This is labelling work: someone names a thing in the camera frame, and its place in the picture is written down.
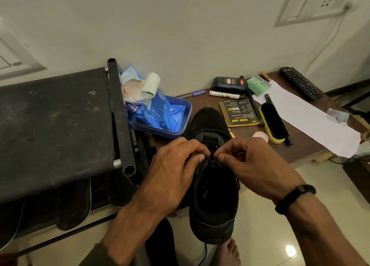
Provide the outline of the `person's left hand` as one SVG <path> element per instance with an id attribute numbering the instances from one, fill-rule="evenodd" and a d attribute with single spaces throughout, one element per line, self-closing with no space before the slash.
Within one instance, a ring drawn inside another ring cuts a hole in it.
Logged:
<path id="1" fill-rule="evenodd" d="M 171 141 L 157 151 L 140 187 L 150 189 L 173 187 L 177 189 L 178 196 L 182 196 L 179 200 L 180 204 L 193 178 L 193 175 L 184 174 L 183 167 L 185 161 L 196 154 L 204 154 L 208 157 L 210 151 L 195 139 L 187 140 L 180 137 Z"/>

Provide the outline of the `person's right hand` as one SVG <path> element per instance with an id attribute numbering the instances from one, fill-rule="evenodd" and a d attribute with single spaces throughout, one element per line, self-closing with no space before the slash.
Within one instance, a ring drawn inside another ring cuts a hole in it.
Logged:
<path id="1" fill-rule="evenodd" d="M 236 178 L 254 193 L 277 204 L 290 191 L 306 184 L 275 150 L 261 138 L 232 138 L 215 153 L 234 156 L 242 164 L 229 168 Z"/>

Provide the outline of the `black lace-up shoe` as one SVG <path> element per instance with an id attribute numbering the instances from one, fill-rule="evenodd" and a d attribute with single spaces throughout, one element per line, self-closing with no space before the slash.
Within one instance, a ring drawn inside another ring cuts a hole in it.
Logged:
<path id="1" fill-rule="evenodd" d="M 193 234 L 205 245 L 220 245 L 234 231 L 240 184 L 234 173 L 222 165 L 214 153 L 232 137 L 222 114 L 204 107 L 193 117 L 186 138 L 197 140 L 210 156 L 197 165 L 184 199 L 189 204 L 189 222 Z"/>

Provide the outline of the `person's right forearm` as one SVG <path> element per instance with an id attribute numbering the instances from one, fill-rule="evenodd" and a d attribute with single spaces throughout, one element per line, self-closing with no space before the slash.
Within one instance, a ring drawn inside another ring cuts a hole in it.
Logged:
<path id="1" fill-rule="evenodd" d="M 313 194 L 301 195 L 285 216 L 306 266 L 369 266 Z"/>

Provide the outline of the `small pink round lid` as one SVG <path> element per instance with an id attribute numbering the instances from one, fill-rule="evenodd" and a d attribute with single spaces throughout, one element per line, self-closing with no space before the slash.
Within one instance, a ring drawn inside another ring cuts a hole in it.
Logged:
<path id="1" fill-rule="evenodd" d="M 254 137 L 254 138 L 261 138 L 261 139 L 263 139 L 266 143 L 268 143 L 268 142 L 269 142 L 269 137 L 268 137 L 268 135 L 267 135 L 265 132 L 262 132 L 262 131 L 257 131 L 257 132 L 255 132 L 255 133 L 252 135 L 252 137 Z"/>

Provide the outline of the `black and yellow notepad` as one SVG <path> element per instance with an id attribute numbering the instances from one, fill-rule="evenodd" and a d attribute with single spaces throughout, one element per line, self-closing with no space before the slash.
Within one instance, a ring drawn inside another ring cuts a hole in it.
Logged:
<path id="1" fill-rule="evenodd" d="M 220 101 L 219 105 L 229 128 L 259 124 L 259 119 L 249 99 Z"/>

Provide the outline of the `yellow shoe brush black bristles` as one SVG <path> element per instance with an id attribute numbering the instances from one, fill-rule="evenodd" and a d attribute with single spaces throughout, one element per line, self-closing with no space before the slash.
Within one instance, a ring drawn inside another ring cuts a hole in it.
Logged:
<path id="1" fill-rule="evenodd" d="M 266 102 L 261 104 L 259 108 L 259 114 L 269 140 L 275 144 L 284 142 L 287 146 L 292 146 L 292 139 L 269 94 L 265 94 L 265 100 Z"/>

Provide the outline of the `blue wipes packet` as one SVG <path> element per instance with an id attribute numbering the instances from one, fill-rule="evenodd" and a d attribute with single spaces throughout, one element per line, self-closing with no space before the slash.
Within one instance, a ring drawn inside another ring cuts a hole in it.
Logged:
<path id="1" fill-rule="evenodd" d="M 133 65 L 121 73 L 121 91 L 129 119 L 153 128 L 178 132 L 186 107 L 170 103 L 159 88 L 160 81 L 154 72 L 142 79 Z"/>

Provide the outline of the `white marker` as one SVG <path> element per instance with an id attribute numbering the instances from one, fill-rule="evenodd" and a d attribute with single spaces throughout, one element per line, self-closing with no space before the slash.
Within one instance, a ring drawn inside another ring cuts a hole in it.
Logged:
<path id="1" fill-rule="evenodd" d="M 228 99 L 236 99 L 236 100 L 245 100 L 248 99 L 245 95 L 237 95 L 237 94 L 230 94 L 230 93 L 223 93 L 218 91 L 209 91 L 209 95 L 211 96 L 217 96 L 217 97 L 223 97 Z"/>

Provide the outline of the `black shoe polish bottle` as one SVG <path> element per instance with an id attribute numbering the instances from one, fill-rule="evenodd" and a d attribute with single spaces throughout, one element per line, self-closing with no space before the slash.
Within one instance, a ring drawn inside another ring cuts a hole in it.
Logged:
<path id="1" fill-rule="evenodd" d="M 244 78 L 215 77 L 211 85 L 212 91 L 243 95 L 248 93 L 248 83 Z"/>

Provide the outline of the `white paper sheet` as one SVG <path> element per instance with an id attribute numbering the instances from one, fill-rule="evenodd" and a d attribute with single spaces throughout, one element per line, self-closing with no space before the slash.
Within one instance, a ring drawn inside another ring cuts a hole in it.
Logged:
<path id="1" fill-rule="evenodd" d="M 358 150 L 361 140 L 359 132 L 346 123 L 340 123 L 307 101 L 285 90 L 275 81 L 261 95 L 253 95 L 260 104 L 269 94 L 278 114 L 286 122 L 299 129 L 337 156 L 350 158 Z"/>

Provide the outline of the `person's bare foot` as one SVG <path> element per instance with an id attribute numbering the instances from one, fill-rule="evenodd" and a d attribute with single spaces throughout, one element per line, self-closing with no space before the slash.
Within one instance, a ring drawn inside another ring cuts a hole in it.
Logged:
<path id="1" fill-rule="evenodd" d="M 217 246 L 210 266 L 242 266 L 238 247 L 232 238 Z"/>

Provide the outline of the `black fabric shoe rack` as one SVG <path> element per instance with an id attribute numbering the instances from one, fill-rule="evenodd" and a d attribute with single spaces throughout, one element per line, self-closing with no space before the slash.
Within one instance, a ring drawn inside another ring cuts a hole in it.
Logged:
<path id="1" fill-rule="evenodd" d="M 107 64 L 0 87 L 0 251 L 17 235 L 29 196 L 109 173 L 112 205 L 131 200 L 132 135 L 118 63 Z"/>

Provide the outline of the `white wall socket plate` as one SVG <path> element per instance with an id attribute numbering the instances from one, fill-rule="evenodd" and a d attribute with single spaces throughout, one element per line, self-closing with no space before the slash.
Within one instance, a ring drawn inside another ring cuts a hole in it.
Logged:
<path id="1" fill-rule="evenodd" d="M 361 0 L 285 0 L 275 27 L 341 17 Z"/>

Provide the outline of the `white wall panel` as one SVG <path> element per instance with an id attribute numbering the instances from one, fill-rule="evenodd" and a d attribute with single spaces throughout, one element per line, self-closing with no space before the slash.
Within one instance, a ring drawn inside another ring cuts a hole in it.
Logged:
<path id="1" fill-rule="evenodd" d="M 41 57 L 0 17 L 0 81 L 46 69 Z"/>

